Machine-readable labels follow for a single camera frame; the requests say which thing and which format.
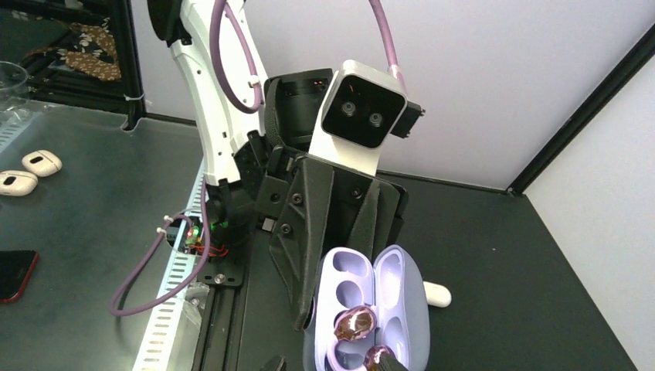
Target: white wall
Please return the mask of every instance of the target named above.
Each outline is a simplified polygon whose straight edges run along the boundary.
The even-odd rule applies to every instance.
[[[195,120],[191,94],[173,62],[171,51],[154,34],[148,3],[131,0],[131,4],[146,109],[153,114]]]
[[[410,98],[428,113],[410,138],[386,143],[381,168],[494,188],[509,185],[655,19],[651,0],[382,2]],[[150,111],[192,117],[145,2],[133,6]],[[269,76],[349,58],[385,69],[365,0],[248,0],[246,11]]]
[[[653,184],[655,60],[527,191],[606,321],[642,370],[655,369]]]

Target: open earbud case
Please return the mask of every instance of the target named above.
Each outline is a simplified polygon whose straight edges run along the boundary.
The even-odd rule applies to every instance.
[[[330,250],[321,262],[313,318],[304,336],[306,371],[365,371],[366,352],[386,345],[409,371],[424,371],[429,358],[429,317],[423,279],[416,262],[398,245],[384,249],[373,265],[358,251]],[[334,325],[344,311],[371,307],[378,324],[353,342],[337,342]],[[340,366],[330,366],[333,357]]]

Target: pink cable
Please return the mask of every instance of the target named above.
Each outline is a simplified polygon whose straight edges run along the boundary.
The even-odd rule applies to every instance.
[[[393,45],[391,29],[389,28],[389,22],[387,22],[385,10],[382,8],[380,0],[368,0],[368,2],[371,4],[371,8],[373,8],[375,20],[378,21],[378,28],[380,28],[382,43],[385,46],[385,54],[387,56],[387,63],[389,64],[389,72],[400,81],[402,89],[404,90],[405,78],[402,76],[400,67],[398,66],[398,56],[395,53],[395,46]]]
[[[231,86],[229,85],[225,70],[223,69],[220,46],[220,29],[223,10],[225,10],[227,18],[232,23],[232,27],[236,32],[236,37],[239,39],[239,43],[241,44],[243,54],[246,55],[246,62],[248,63],[250,75],[257,75],[257,66],[255,65],[253,54],[250,52],[246,37],[243,35],[241,27],[239,27],[239,21],[234,16],[232,8],[230,8],[227,0],[214,1],[214,8],[212,9],[212,22],[209,25],[209,53],[212,57],[214,73],[216,75],[216,79],[219,81],[219,85],[223,90],[223,93],[225,93],[227,97],[227,100],[229,100],[229,102],[234,107],[236,107],[236,109],[242,111],[244,114],[254,114],[257,112],[257,110],[260,109],[260,105],[262,104],[263,92],[261,82],[255,83],[253,85],[253,89],[255,90],[255,101],[253,102],[253,105],[246,106],[241,102],[241,100],[239,100],[236,94],[234,94],[234,90],[232,90]]]
[[[368,0],[373,8],[373,13],[375,14],[375,19],[378,21],[378,27],[380,28],[380,33],[382,35],[382,43],[385,46],[385,53],[387,56],[387,62],[389,64],[389,72],[401,83],[403,90],[405,89],[405,78],[400,72],[398,66],[398,57],[395,53],[395,46],[393,45],[393,38],[391,36],[391,29],[389,28],[389,23],[387,22],[387,17],[385,15],[385,10],[382,8],[382,4],[379,0]],[[243,35],[243,31],[239,26],[239,21],[234,16],[232,8],[230,8],[227,0],[215,0],[214,7],[212,8],[212,21],[209,25],[209,52],[212,58],[212,65],[214,67],[214,74],[216,79],[219,82],[223,93],[225,93],[229,102],[236,107],[239,111],[242,111],[245,114],[254,114],[260,109],[261,102],[263,100],[262,84],[261,82],[255,83],[253,89],[255,90],[255,101],[251,106],[246,106],[239,100],[239,98],[232,90],[227,80],[225,70],[223,69],[222,57],[221,57],[221,48],[220,48],[220,29],[221,29],[221,20],[223,11],[225,11],[226,17],[232,23],[232,27],[236,32],[236,37],[239,39],[241,44],[241,49],[243,54],[246,56],[246,62],[248,63],[248,69],[250,75],[257,75],[257,68],[253,58],[253,54],[248,47],[248,42],[246,37]]]
[[[209,220],[207,218],[207,207],[205,205],[205,197],[207,195],[207,185],[205,184],[205,181],[203,179],[202,182],[202,187],[200,189],[200,213],[202,215],[202,232],[206,236],[205,238],[205,250],[202,252],[202,256],[200,257],[200,261],[195,265],[193,268],[193,271],[188,274],[188,277],[185,278],[179,285],[175,286],[172,290],[167,292],[166,294],[163,294],[161,297],[154,299],[153,301],[139,305],[138,307],[130,308],[130,309],[117,309],[116,308],[116,303],[118,302],[118,299],[120,296],[125,292],[127,289],[127,286],[130,285],[132,281],[139,275],[139,273],[143,270],[145,265],[148,263],[148,261],[152,258],[152,255],[154,252],[157,250],[159,247],[159,244],[162,242],[162,240],[165,237],[164,233],[159,233],[159,237],[153,242],[153,244],[150,246],[150,249],[148,252],[145,254],[143,259],[137,264],[137,267],[130,273],[130,275],[125,278],[125,281],[123,281],[123,284],[120,285],[120,287],[116,290],[114,293],[114,296],[111,297],[111,302],[109,304],[109,312],[112,315],[115,315],[117,317],[125,317],[128,315],[136,315],[137,313],[141,313],[143,311],[147,311],[148,309],[152,309],[157,305],[160,305],[164,301],[167,301],[168,299],[176,296],[178,292],[180,292],[183,288],[186,288],[188,284],[191,283],[195,279],[195,276],[200,273],[200,270],[202,269],[202,266],[205,265],[205,262],[207,261],[207,258],[209,256],[209,250],[211,249],[211,239],[209,238],[209,234],[211,233],[209,230]],[[186,223],[191,227],[193,222],[191,219],[188,218],[188,216],[184,214],[178,214],[176,216],[173,216],[173,220],[179,220],[182,219],[186,221]],[[171,226],[172,221],[168,220],[166,223],[164,223],[161,228],[163,230],[166,230]]]

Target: white earbud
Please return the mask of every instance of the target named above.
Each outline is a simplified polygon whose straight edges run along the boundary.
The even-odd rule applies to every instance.
[[[450,302],[453,300],[453,296],[450,295],[450,291],[440,284],[433,284],[432,282],[424,281],[423,287],[426,289],[428,305],[445,308],[450,305]]]

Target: red smartphone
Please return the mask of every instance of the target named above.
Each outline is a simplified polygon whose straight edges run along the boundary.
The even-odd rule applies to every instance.
[[[0,303],[21,297],[38,259],[32,250],[0,251]]]

